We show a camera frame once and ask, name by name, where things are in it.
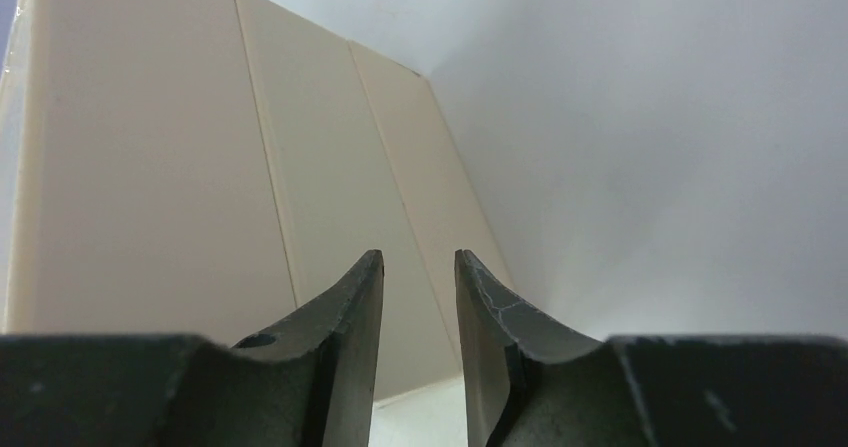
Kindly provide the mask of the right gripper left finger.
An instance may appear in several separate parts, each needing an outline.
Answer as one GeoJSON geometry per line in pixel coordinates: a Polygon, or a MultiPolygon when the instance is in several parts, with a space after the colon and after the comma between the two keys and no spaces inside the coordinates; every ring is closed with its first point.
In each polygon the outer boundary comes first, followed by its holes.
{"type": "Polygon", "coordinates": [[[196,334],[5,335],[5,446],[365,446],[383,307],[370,250],[227,347],[196,334]]]}

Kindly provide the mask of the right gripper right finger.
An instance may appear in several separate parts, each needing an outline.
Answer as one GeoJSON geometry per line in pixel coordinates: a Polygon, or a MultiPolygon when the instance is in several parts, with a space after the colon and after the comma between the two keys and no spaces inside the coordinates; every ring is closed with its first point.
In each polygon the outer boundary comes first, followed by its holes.
{"type": "Polygon", "coordinates": [[[847,344],[806,335],[599,341],[455,254],[472,446],[843,446],[847,344]]]}

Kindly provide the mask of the pastel wooden drawer chest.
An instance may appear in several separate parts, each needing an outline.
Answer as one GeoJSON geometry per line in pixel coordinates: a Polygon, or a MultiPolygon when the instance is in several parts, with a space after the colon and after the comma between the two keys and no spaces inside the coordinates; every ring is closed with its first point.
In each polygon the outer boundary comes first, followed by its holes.
{"type": "Polygon", "coordinates": [[[502,256],[426,78],[269,0],[17,0],[1,328],[233,344],[370,249],[374,397],[461,373],[454,254],[502,256]]]}

